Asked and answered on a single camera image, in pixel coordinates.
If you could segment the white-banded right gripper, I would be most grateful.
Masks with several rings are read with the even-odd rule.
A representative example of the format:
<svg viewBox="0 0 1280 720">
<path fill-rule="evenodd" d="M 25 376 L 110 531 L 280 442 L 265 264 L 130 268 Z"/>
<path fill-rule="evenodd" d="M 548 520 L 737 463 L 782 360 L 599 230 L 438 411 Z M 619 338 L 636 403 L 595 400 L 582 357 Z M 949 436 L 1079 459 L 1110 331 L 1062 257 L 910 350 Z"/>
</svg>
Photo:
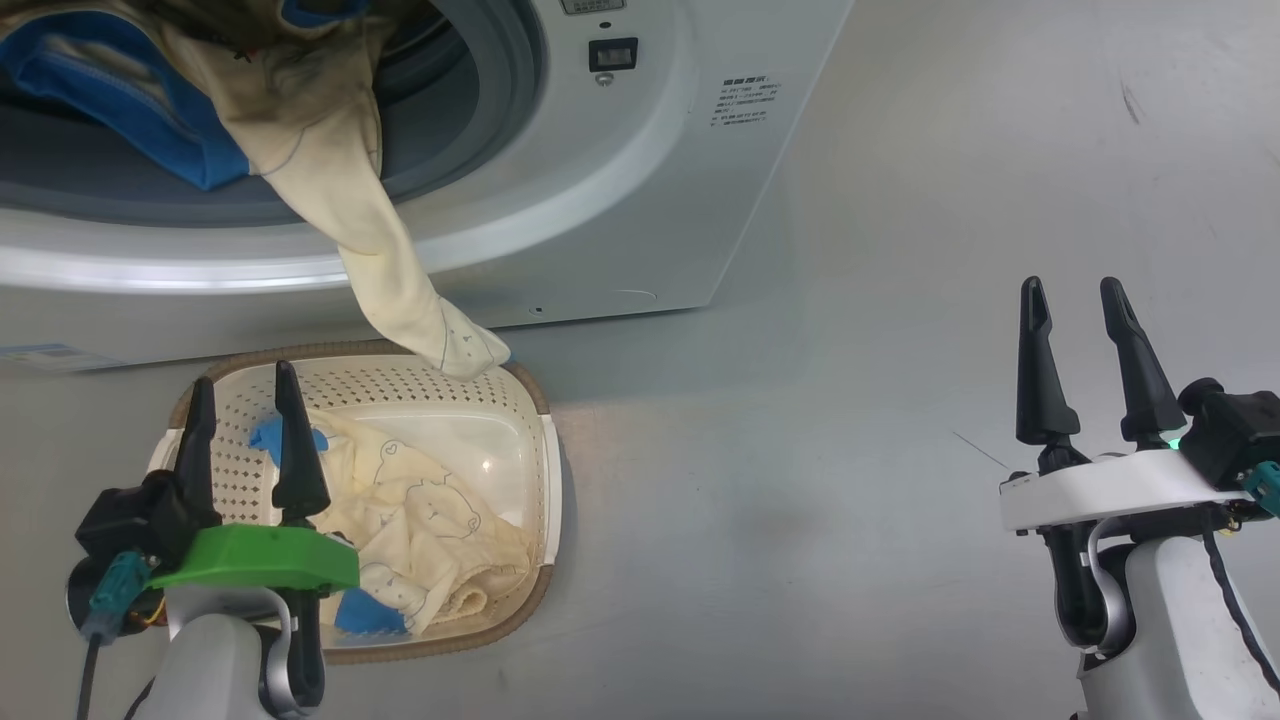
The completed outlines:
<svg viewBox="0 0 1280 720">
<path fill-rule="evenodd" d="M 1183 428 L 1185 415 L 1121 281 L 1105 277 L 1100 297 L 1123 382 L 1126 414 L 1120 420 L 1121 436 L 1137 446 L 1166 446 L 1164 434 Z M 1068 446 L 1082 428 L 1062 392 L 1051 331 L 1044 286 L 1041 278 L 1029 277 L 1020 288 L 1018 341 L 1018 441 L 1024 445 Z M 1176 448 L 1101 457 L 1000 484 L 1005 530 L 1249 500 L 1243 489 L 1213 488 Z"/>
</svg>

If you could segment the cream perforated laundry basket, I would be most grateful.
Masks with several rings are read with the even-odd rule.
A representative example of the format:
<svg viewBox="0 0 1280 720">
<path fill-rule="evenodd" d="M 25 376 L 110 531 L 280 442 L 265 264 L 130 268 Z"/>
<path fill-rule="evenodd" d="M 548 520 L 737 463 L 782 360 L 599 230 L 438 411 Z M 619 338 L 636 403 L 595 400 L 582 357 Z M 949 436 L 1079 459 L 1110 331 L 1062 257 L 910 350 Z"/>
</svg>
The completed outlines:
<svg viewBox="0 0 1280 720">
<path fill-rule="evenodd" d="M 215 509 L 229 523 L 274 525 L 279 446 L 275 365 L 296 370 L 308 413 L 365 421 L 434 457 L 490 509 L 532 538 L 532 570 L 474 618 L 404 633 L 349 635 L 323 623 L 330 664 L 379 664 L 494 643 L 524 625 L 550 585 L 561 542 L 561 448 L 545 397 L 511 363 L 456 380 L 387 341 L 294 346 L 243 354 L 207 370 L 218 401 L 212 448 Z"/>
</svg>

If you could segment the cream bear print garment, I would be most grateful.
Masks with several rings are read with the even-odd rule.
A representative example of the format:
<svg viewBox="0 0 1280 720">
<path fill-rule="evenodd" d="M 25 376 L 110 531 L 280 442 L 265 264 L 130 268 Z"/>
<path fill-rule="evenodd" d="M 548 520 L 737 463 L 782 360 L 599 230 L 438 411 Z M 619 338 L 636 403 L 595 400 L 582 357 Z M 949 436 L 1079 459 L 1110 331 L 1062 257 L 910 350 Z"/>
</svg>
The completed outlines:
<svg viewBox="0 0 1280 720">
<path fill-rule="evenodd" d="M 532 570 L 531 536 L 434 457 L 365 421 L 308 419 L 330 495 L 314 525 L 358 555 L 358 584 L 321 602 L 323 623 L 419 638 L 477 616 Z"/>
</svg>

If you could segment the white front-load washing machine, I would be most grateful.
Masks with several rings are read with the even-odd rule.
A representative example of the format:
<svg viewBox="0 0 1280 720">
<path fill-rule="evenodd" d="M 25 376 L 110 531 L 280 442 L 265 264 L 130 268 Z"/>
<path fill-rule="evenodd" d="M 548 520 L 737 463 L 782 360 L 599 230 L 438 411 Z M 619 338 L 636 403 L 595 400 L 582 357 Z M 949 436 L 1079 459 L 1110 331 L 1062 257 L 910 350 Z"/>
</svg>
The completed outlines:
<svg viewBox="0 0 1280 720">
<path fill-rule="evenodd" d="M 374 0 L 381 182 L 435 291 L 486 328 L 708 304 L 855 1 Z M 264 178 L 202 190 L 0 69 L 0 346 L 376 337 Z"/>
</svg>

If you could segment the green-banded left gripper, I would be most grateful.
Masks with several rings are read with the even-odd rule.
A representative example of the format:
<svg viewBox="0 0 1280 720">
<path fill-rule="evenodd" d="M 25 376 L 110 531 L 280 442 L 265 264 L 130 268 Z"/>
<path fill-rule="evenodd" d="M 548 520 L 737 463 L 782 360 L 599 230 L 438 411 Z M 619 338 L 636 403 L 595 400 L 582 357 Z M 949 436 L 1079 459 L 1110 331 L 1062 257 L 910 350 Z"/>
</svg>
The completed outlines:
<svg viewBox="0 0 1280 720">
<path fill-rule="evenodd" d="M 357 551 L 306 528 L 310 518 L 329 509 L 332 498 L 296 370 L 284 360 L 275 365 L 275 409 L 282 419 L 280 474 L 271 503 L 282 511 L 283 527 L 221 525 L 212 497 L 211 442 L 218 428 L 214 382 L 200 377 L 192 384 L 175 475 L 183 503 L 202 530 L 175 570 L 148 580 L 150 589 L 210 585 L 346 591 L 358 585 Z"/>
</svg>

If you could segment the cream garment with blue trim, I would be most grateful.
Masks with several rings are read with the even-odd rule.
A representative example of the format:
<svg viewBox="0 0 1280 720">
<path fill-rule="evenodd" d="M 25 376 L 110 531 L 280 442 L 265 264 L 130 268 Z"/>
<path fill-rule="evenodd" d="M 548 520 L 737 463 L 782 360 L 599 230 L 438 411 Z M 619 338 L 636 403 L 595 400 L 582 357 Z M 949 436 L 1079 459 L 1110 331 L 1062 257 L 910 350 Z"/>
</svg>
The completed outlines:
<svg viewBox="0 0 1280 720">
<path fill-rule="evenodd" d="M 335 242 L 366 320 L 471 380 L 509 347 L 443 299 L 381 182 L 374 72 L 396 6 L 340 0 L 0 0 L 0 69 L 202 188 L 264 178 Z"/>
</svg>

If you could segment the blue energy label sticker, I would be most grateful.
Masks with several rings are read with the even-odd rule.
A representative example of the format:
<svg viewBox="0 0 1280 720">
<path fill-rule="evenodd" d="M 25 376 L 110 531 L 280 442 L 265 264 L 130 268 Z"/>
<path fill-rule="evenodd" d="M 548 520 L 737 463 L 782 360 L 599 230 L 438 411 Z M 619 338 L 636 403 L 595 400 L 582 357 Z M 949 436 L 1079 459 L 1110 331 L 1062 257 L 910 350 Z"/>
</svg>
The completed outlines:
<svg viewBox="0 0 1280 720">
<path fill-rule="evenodd" d="M 0 346 L 0 361 L 51 373 L 92 372 L 122 365 L 111 357 L 67 345 Z"/>
</svg>

